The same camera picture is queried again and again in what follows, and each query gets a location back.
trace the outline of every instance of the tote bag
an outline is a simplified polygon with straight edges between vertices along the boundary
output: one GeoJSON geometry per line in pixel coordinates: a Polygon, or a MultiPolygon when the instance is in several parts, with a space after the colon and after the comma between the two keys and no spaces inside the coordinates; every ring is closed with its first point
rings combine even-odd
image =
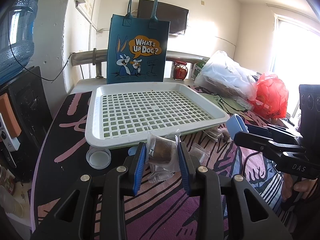
{"type": "Polygon", "coordinates": [[[107,84],[163,81],[170,22],[156,18],[157,2],[150,19],[132,17],[132,0],[126,16],[112,16],[107,84]]]}

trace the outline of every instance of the human hand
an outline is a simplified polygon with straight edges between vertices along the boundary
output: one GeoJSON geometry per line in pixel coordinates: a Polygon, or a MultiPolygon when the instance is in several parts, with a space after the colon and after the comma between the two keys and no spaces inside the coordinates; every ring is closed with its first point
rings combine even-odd
{"type": "MultiPolygon", "coordinates": [[[[308,194],[310,193],[313,185],[317,180],[305,179],[303,181],[299,181],[294,184],[293,189],[298,192],[304,192],[302,198],[305,199],[308,194]]],[[[290,174],[283,174],[283,182],[282,182],[282,189],[281,189],[281,196],[284,201],[286,201],[292,195],[292,186],[293,186],[293,179],[290,174]]]]}

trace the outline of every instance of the orange speech bubble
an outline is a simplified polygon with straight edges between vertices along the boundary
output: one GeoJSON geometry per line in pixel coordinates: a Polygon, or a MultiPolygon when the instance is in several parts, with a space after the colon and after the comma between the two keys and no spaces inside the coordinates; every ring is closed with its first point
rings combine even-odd
{"type": "Polygon", "coordinates": [[[129,41],[129,48],[131,53],[134,54],[133,58],[137,58],[140,55],[145,57],[159,55],[162,52],[159,41],[142,35],[138,35],[129,41]]]}

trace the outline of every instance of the metal railing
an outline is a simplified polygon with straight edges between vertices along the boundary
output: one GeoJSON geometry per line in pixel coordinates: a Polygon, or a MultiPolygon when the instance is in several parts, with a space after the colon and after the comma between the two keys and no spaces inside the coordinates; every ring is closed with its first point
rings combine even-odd
{"type": "MultiPolygon", "coordinates": [[[[94,49],[91,51],[73,53],[71,56],[71,65],[78,66],[84,64],[93,64],[96,66],[97,76],[96,78],[102,78],[102,67],[101,62],[107,61],[108,50],[107,49],[94,49]]],[[[203,57],[199,55],[177,52],[177,51],[167,51],[166,58],[167,61],[181,60],[187,63],[191,63],[191,69],[193,65],[200,61],[208,61],[208,57],[203,57]]]]}

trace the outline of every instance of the grid tray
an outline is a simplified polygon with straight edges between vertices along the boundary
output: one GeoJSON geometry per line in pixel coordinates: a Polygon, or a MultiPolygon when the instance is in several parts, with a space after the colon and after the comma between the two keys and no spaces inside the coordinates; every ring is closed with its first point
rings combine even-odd
{"type": "Polygon", "coordinates": [[[202,130],[228,120],[227,113],[189,87],[171,82],[111,84],[92,92],[85,137],[94,147],[117,148],[202,130]]]}

